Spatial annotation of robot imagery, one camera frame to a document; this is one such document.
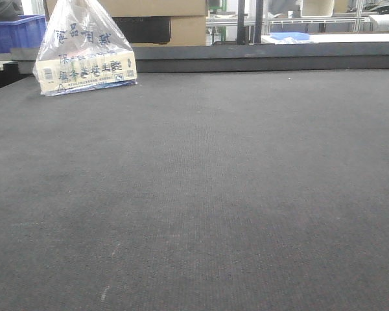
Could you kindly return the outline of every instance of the barcode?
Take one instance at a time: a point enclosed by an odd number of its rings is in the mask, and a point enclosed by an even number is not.
[[[45,80],[53,80],[53,74],[51,68],[45,68],[43,69],[43,72],[45,73]]]

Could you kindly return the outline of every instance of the metal pole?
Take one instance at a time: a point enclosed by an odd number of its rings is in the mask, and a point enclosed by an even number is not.
[[[245,41],[246,41],[244,19],[245,19],[245,0],[239,0],[239,2],[238,2],[238,29],[237,29],[237,35],[236,35],[236,44],[237,45],[244,45]]]
[[[364,5],[364,0],[357,0],[356,22],[355,22],[355,26],[353,28],[354,32],[360,32],[360,24],[361,24],[362,13],[363,13],[363,5]]]
[[[264,0],[257,0],[257,8],[255,11],[255,35],[253,37],[253,42],[255,44],[261,43],[263,14]]]
[[[270,0],[264,0],[264,35],[269,35],[270,33],[270,20],[268,18],[268,13],[270,11]]]

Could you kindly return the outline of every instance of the gray felt surface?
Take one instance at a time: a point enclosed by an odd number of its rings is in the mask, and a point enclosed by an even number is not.
[[[0,311],[389,311],[389,71],[0,89]]]

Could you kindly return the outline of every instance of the clear plastic bag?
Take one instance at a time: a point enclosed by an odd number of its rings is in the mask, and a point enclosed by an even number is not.
[[[45,96],[137,82],[134,52],[97,0],[58,0],[33,73]]]

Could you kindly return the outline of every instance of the blue bin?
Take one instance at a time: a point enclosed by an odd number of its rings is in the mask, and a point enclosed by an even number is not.
[[[0,21],[0,53],[13,47],[40,47],[46,31],[44,15],[20,15],[18,21]]]

